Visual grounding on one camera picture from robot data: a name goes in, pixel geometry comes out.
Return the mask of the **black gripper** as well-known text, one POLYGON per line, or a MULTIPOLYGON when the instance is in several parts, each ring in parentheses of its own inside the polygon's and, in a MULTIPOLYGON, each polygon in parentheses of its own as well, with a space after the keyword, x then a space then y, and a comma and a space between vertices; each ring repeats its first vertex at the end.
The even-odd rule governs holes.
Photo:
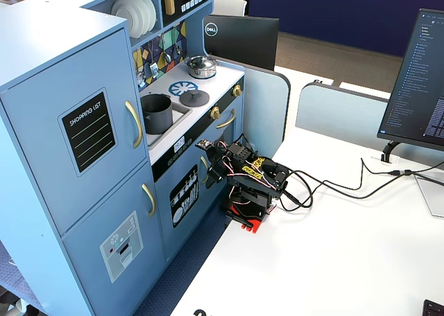
POLYGON ((224 162, 223 157, 228 153, 228 145, 226 143, 211 143, 207 150, 207 158, 211 165, 207 170, 206 188, 210 188, 215 182, 223 181, 230 169, 224 162))

